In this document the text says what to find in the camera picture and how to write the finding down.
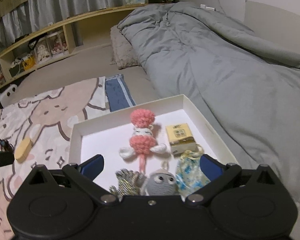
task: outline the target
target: blue gripper pad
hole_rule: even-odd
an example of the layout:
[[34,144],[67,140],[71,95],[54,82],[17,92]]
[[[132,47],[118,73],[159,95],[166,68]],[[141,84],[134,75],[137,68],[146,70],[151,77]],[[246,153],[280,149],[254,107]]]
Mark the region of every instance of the blue gripper pad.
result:
[[102,155],[96,155],[86,162],[79,165],[80,173],[87,178],[94,180],[103,171],[105,160]]
[[223,174],[226,166],[204,154],[200,158],[200,169],[210,181],[215,180]]

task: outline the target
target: figurine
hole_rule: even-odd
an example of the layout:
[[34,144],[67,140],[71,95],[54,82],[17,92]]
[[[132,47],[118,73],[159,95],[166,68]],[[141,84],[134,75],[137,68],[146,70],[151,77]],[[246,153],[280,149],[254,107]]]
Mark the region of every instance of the figurine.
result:
[[42,61],[45,58],[50,57],[50,53],[48,51],[48,48],[44,44],[40,44],[37,48],[37,57],[38,61]]
[[13,68],[17,65],[20,65],[22,63],[22,61],[19,58],[16,58],[10,65],[10,68]]
[[51,50],[51,53],[52,53],[53,55],[57,55],[57,54],[62,53],[62,52],[63,52],[63,51],[62,51],[62,47],[63,47],[63,45],[61,45],[61,40],[57,37],[57,38],[55,39],[55,41],[54,41],[54,47],[53,47],[53,49]]
[[135,126],[132,137],[129,140],[130,147],[120,148],[119,155],[123,159],[138,155],[139,171],[145,173],[146,156],[150,152],[162,154],[166,151],[167,146],[165,144],[157,145],[157,141],[153,137],[153,112],[146,109],[137,109],[131,113],[130,118]]
[[62,43],[62,46],[64,50],[68,50],[68,45],[65,41]]
[[143,196],[178,195],[176,178],[168,172],[167,162],[162,162],[161,169],[150,174],[143,183],[140,194]]

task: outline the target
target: gray curtain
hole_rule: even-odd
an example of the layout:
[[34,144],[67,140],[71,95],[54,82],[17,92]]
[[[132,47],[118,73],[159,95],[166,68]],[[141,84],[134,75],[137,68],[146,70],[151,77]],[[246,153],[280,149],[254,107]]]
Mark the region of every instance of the gray curtain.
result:
[[0,20],[0,52],[15,39],[51,23],[88,11],[116,7],[125,0],[29,0]]

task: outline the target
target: pink crocheted leg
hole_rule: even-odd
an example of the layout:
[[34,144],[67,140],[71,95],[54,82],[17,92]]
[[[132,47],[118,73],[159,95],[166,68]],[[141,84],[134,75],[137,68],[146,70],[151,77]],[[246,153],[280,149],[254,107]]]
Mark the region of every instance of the pink crocheted leg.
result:
[[145,173],[146,171],[146,155],[140,154],[139,155],[139,172]]

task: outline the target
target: blue folded cloth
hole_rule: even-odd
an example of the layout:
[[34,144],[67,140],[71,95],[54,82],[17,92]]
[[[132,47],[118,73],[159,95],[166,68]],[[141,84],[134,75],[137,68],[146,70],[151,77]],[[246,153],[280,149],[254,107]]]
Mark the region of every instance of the blue folded cloth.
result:
[[106,94],[111,112],[136,105],[122,74],[106,78]]

